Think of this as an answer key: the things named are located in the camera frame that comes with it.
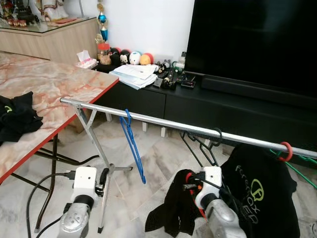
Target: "black tv cabinet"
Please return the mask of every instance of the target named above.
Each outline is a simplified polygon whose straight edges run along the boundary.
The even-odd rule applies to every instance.
[[[317,151],[317,111],[203,89],[199,78],[175,91],[119,82],[96,104]]]

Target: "black t-shirt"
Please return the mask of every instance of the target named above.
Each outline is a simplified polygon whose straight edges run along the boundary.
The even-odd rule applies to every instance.
[[[284,162],[268,149],[242,144],[222,166],[227,185],[252,221],[255,238],[299,238],[292,180]],[[247,222],[240,226],[249,236]]]

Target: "tile floor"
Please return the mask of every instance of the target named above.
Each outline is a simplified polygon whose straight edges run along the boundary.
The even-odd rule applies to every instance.
[[[130,148],[122,131],[117,117],[112,122],[105,122],[105,115],[100,115],[94,122],[95,133],[111,163],[116,166],[134,166]],[[160,136],[160,128],[149,125],[147,132],[142,132],[139,121],[133,121],[132,128],[136,143],[142,157],[147,184],[143,185],[137,169],[131,172],[115,172],[111,180],[111,189],[106,209],[106,225],[101,235],[97,233],[100,203],[94,208],[89,221],[88,238],[168,238],[163,228],[150,232],[144,232],[145,221],[150,211],[161,205],[174,175],[181,169],[199,170],[199,165],[191,155],[179,134],[175,130],[169,130],[167,138]],[[65,156],[82,161],[96,154],[93,145],[89,142],[85,132],[76,134],[66,129],[59,134],[61,140],[58,151]],[[190,144],[199,152],[197,145]],[[228,155],[224,155],[223,145],[213,148],[213,152],[220,164],[224,163]],[[206,159],[200,154],[204,166],[208,165]],[[98,178],[104,164],[101,159],[94,159],[88,163],[98,168]],[[33,181],[39,181],[50,173],[51,162],[47,159],[33,156],[23,164],[16,173]],[[304,174],[317,183],[317,171],[296,166]],[[74,166],[57,163],[57,172],[74,170]],[[293,194],[301,237],[308,237],[308,224],[317,220],[317,191],[307,184],[293,171],[290,172],[298,183],[297,192]],[[72,194],[72,181],[65,177],[56,179],[53,197],[46,210],[42,221],[42,228],[58,218]],[[26,201],[32,190],[28,185],[16,178],[9,177],[0,186],[0,237],[1,238],[25,238],[27,237],[25,209]],[[40,212],[47,193],[37,190],[31,202],[31,225],[35,227],[36,217]],[[58,233],[58,225],[49,228],[41,237],[55,238]],[[180,233],[178,238],[188,238],[187,234]],[[212,234],[202,218],[196,220],[193,237],[206,238]]]

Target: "black cable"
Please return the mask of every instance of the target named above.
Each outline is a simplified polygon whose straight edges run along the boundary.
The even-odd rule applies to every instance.
[[[30,227],[30,202],[31,202],[31,198],[33,196],[33,193],[35,192],[35,190],[41,185],[41,183],[43,183],[45,180],[47,180],[48,178],[54,177],[54,176],[67,176],[67,173],[58,173],[58,174],[52,174],[52,175],[47,175],[45,178],[43,178],[41,181],[38,182],[38,184],[33,188],[28,202],[26,204],[26,226],[28,229],[28,238],[31,238],[31,227]]]
[[[40,236],[44,233],[44,231],[46,231],[48,228],[50,228],[55,223],[59,222],[60,219],[61,219],[61,217],[57,218],[55,221],[53,221],[52,223],[50,223],[46,227],[44,227],[43,230],[41,230],[40,233],[36,236],[36,238],[40,238]]]
[[[205,182],[205,183],[208,183],[209,185],[211,186],[214,186],[215,188],[218,188],[220,191],[222,191],[223,193],[227,194],[229,197],[231,197],[237,204],[240,208],[242,208],[242,203],[237,199],[235,198],[227,189],[223,188],[223,187],[220,187],[212,182],[209,182],[203,178],[199,178],[196,174],[192,173],[192,176],[202,182]],[[240,210],[242,216],[247,220],[247,223],[248,223],[248,226],[249,226],[249,235],[250,235],[250,238],[254,238],[254,234],[253,234],[253,229],[252,229],[252,224],[251,224],[251,221],[250,219],[246,216],[245,212],[243,209]]]

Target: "metal clothes rack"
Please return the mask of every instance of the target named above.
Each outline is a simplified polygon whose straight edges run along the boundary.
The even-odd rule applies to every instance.
[[[118,170],[128,171],[128,170],[131,170],[131,168],[129,168],[129,167],[117,168],[113,164],[110,164],[108,162],[106,155],[105,155],[104,151],[102,150],[101,145],[98,142],[97,137],[96,137],[91,125],[94,121],[94,118],[96,116],[97,111],[107,113],[107,114],[122,116],[122,117],[127,117],[127,113],[125,111],[107,108],[107,107],[98,106],[98,105],[89,104],[89,103],[84,103],[81,101],[72,100],[72,99],[68,99],[68,98],[61,98],[60,101],[62,103],[67,103],[67,104],[74,107],[80,122],[82,123],[82,125],[83,125],[85,131],[87,132],[89,138],[91,139],[92,143],[96,147],[99,156],[104,160],[106,166],[109,168],[109,173],[107,174],[107,179],[106,179],[106,186],[104,187],[104,197],[103,197],[102,210],[101,210],[99,226],[98,226],[98,233],[101,233],[103,230],[103,227],[104,227],[104,216],[105,216],[107,195],[108,195],[108,190],[109,190],[109,185],[110,185],[110,183],[109,183],[110,178],[111,178],[114,171],[118,171]],[[83,108],[87,108],[87,109],[92,110],[92,114],[91,114],[89,120],[86,118],[86,115],[84,114]],[[132,119],[140,120],[143,122],[149,122],[149,123],[153,123],[153,124],[158,124],[158,125],[162,125],[162,126],[166,126],[166,127],[172,127],[175,129],[185,131],[187,133],[200,134],[200,135],[204,135],[207,137],[216,137],[216,138],[221,138],[221,139],[225,139],[225,140],[231,140],[231,141],[256,145],[256,146],[260,146],[260,147],[264,147],[264,148],[268,148],[268,149],[273,149],[273,150],[277,150],[277,151],[288,152],[287,147],[284,145],[281,145],[281,144],[271,143],[271,142],[267,142],[267,141],[257,140],[257,139],[248,138],[248,137],[239,136],[239,135],[234,135],[234,134],[229,134],[229,133],[225,133],[225,132],[222,132],[220,134],[217,130],[201,128],[201,127],[197,127],[197,126],[192,126],[192,125],[182,124],[182,123],[178,123],[178,122],[174,122],[174,121],[170,121],[170,120],[149,117],[149,116],[136,114],[136,113],[130,113],[130,115],[131,115]],[[197,138],[194,138],[194,137],[189,136],[189,138],[192,140],[193,139],[197,140]],[[204,143],[200,142],[200,144],[201,144],[201,151],[204,153],[204,150],[202,149],[202,147],[204,146]],[[309,150],[304,150],[304,149],[293,147],[293,154],[317,159],[317,152],[315,152],[315,151],[309,151]],[[215,160],[213,154],[211,154],[211,156],[212,156],[214,162],[210,161],[210,163],[216,164],[216,160]]]

